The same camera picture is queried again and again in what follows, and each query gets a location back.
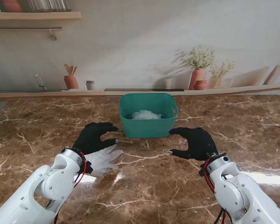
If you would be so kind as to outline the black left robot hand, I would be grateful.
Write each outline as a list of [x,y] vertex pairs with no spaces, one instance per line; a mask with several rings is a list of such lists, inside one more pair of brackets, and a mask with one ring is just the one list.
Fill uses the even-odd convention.
[[110,122],[89,123],[81,131],[73,144],[73,148],[79,149],[84,155],[88,155],[116,145],[118,143],[117,139],[101,140],[101,136],[117,130],[118,128]]

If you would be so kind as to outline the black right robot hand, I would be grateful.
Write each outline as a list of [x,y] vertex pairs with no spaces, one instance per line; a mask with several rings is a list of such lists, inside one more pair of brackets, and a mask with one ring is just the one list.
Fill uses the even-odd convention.
[[186,151],[171,149],[169,153],[173,156],[187,160],[195,159],[197,161],[206,161],[209,158],[209,154],[218,154],[218,150],[212,136],[200,127],[173,128],[169,131],[169,134],[178,134],[185,138],[188,143],[188,150]]

